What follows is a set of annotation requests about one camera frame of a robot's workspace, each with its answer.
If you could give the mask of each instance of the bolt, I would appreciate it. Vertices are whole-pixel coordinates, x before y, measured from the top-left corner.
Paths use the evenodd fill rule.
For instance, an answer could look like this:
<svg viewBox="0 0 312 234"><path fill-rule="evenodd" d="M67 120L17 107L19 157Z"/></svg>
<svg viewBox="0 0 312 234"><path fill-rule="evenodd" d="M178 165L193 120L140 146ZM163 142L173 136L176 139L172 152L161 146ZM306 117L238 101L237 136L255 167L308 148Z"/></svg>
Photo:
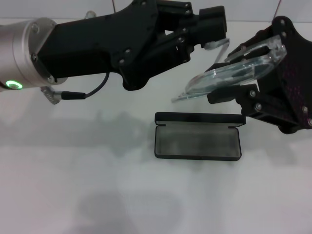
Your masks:
<svg viewBox="0 0 312 234"><path fill-rule="evenodd" d="M254 106L255 110L256 111L260 111L262 109L262 105L260 103L257 103L255 106Z"/></svg>
<svg viewBox="0 0 312 234"><path fill-rule="evenodd" d="M39 26L36 23L33 23L33 25L31 25L31 29L33 30L34 33L39 32Z"/></svg>
<svg viewBox="0 0 312 234"><path fill-rule="evenodd" d="M251 90L251 91L249 92L249 95L250 95L252 98L254 98L254 97L255 97L255 95L256 95L256 93L255 93L255 91L254 91L254 90Z"/></svg>
<svg viewBox="0 0 312 234"><path fill-rule="evenodd" d="M54 83L54 79L53 79L53 77L48 77L48 82L50 83L50 84L52 84L52 83Z"/></svg>
<svg viewBox="0 0 312 234"><path fill-rule="evenodd" d="M30 58L31 58L32 62L37 62L37 60L38 60L38 57L35 53L32 53Z"/></svg>
<svg viewBox="0 0 312 234"><path fill-rule="evenodd" d="M123 65L125 63L125 60L122 58L121 60L119 60L119 64Z"/></svg>
<svg viewBox="0 0 312 234"><path fill-rule="evenodd" d="M302 107L302 111L303 111L303 113L306 114L306 113L308 112L308 108L307 108L306 106L303 106L303 107Z"/></svg>
<svg viewBox="0 0 312 234"><path fill-rule="evenodd" d="M180 43L183 43L185 40L184 40L184 38L178 38L177 41L180 42Z"/></svg>
<svg viewBox="0 0 312 234"><path fill-rule="evenodd" d="M86 16L84 17L85 19L90 19L96 17L96 13L94 11L88 11Z"/></svg>

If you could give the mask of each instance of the open case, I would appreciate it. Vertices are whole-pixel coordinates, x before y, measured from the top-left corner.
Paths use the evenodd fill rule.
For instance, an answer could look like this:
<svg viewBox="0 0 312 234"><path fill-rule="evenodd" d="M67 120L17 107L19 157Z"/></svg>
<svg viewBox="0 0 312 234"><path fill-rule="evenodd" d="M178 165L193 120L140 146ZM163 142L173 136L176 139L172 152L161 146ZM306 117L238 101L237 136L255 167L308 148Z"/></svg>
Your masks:
<svg viewBox="0 0 312 234"><path fill-rule="evenodd" d="M158 112L155 123L158 158L237 161L241 157L237 127L246 124L245 116Z"/></svg>

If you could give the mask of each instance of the white background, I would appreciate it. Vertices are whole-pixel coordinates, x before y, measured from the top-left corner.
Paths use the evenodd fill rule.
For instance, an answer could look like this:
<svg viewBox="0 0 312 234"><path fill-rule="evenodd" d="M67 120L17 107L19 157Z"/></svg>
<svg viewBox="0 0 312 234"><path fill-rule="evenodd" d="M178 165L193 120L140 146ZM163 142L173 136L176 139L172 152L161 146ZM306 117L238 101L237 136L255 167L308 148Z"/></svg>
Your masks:
<svg viewBox="0 0 312 234"><path fill-rule="evenodd" d="M116 11L124 9L131 3L131 0L2 0L0 18L80 19L88 10L93 10L98 16L102 16L114 12L112 1L115 2ZM223 5L229 21L270 22L277 11L277 15L287 16L293 22L312 22L312 0L193 0L191 2L196 14L202 8Z"/></svg>
<svg viewBox="0 0 312 234"><path fill-rule="evenodd" d="M75 8L73 18L90 9ZM269 25L228 22L228 51ZM312 40L312 24L295 27ZM155 112L240 113L234 101L170 102L217 53L196 47L190 62L135 92L111 74L98 94L56 106L39 89L1 93L1 233L311 233L312 131L284 135L248 118L238 162L155 158ZM58 89L88 92L102 79L71 78Z"/></svg>

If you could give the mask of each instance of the black cable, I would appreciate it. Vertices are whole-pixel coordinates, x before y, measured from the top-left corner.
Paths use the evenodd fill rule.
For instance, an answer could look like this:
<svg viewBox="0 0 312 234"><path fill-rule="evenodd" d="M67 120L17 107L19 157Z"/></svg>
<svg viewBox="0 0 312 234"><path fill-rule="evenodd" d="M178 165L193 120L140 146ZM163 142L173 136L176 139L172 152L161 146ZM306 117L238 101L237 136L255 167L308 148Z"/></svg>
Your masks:
<svg viewBox="0 0 312 234"><path fill-rule="evenodd" d="M90 96L92 96L93 94L97 93L101 88L103 88L103 86L106 84L107 80L109 77L109 72L106 73L106 76L104 78L104 80L102 81L102 83L93 91L89 92L88 94L85 93L79 93L79 92L61 92L61 99L62 100L82 100L82 99L86 99Z"/></svg>
<svg viewBox="0 0 312 234"><path fill-rule="evenodd" d="M85 98L88 98L88 97L92 96L93 94L97 93L101 88L103 88L103 86L106 84L106 82L108 80L108 77L109 77L109 72L106 73L103 82L96 89L94 89L93 91L91 91L88 94L86 94Z"/></svg>

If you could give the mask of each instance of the green indicator light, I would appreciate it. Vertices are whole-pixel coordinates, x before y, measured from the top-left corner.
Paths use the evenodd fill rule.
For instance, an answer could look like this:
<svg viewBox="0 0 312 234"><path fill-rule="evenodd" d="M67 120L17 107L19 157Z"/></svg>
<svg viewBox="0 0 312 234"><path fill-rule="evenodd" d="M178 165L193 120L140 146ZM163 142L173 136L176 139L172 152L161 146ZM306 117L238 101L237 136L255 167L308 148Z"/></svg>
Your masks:
<svg viewBox="0 0 312 234"><path fill-rule="evenodd" d="M8 86L11 89L21 89L21 88L23 88L23 86L20 83L14 81L14 80L8 80L5 84L6 84L6 86Z"/></svg>

